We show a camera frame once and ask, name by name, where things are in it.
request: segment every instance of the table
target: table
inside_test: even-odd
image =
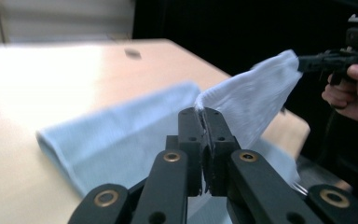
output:
[[[0,46],[0,223],[66,223],[81,201],[40,150],[37,130],[184,80],[206,90],[227,78],[162,39]],[[278,122],[301,136],[282,145],[273,121],[265,137],[299,148],[308,126],[289,119]]]

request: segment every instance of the folded cloth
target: folded cloth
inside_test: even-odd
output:
[[[301,78],[297,68],[295,53],[284,51],[202,92],[195,103],[198,110],[210,107],[221,112],[241,148],[262,154],[288,184],[298,180],[295,160],[282,150],[269,150],[271,144],[257,141]]]
[[[37,132],[41,149],[85,196],[105,183],[127,189],[146,178],[167,135],[177,135],[179,111],[200,90],[185,82],[124,105]]]

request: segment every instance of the table surface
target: table surface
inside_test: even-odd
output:
[[[206,90],[227,78],[168,40],[0,46],[0,223],[66,223],[81,201],[37,130],[181,81]],[[296,156],[307,131],[289,113],[263,136]]]

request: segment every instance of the human hand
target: human hand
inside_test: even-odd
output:
[[[339,114],[358,121],[358,64],[350,66],[347,73],[349,77],[357,80],[357,83],[342,79],[339,85],[327,85],[322,92],[322,98]]]

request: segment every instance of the wooden table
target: wooden table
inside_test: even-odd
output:
[[[66,223],[81,201],[37,130],[184,80],[205,90],[226,78],[168,40],[0,46],[0,223]]]

